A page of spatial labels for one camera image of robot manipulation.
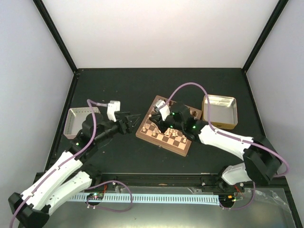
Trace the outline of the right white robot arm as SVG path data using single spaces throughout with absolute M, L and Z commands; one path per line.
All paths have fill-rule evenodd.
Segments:
M 228 191 L 233 185 L 247 181 L 268 185 L 281 166 L 267 138 L 255 140 L 211 127 L 180 102 L 165 105 L 159 99 L 150 107 L 136 136 L 156 145 L 173 146 L 175 153 L 187 151 L 189 142 L 198 142 L 238 157 L 242 163 L 225 167 L 216 179 L 220 191 Z

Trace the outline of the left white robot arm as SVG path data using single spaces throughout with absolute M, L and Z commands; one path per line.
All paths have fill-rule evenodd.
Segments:
M 87 115 L 70 148 L 62 152 L 53 166 L 27 190 L 9 197 L 14 219 L 25 228 L 41 228 L 72 196 L 101 186 L 102 173 L 90 158 L 98 152 L 99 143 L 117 133 L 132 133 L 140 118 L 130 112 L 117 112 L 114 116 L 116 121 L 104 119 L 100 113 Z

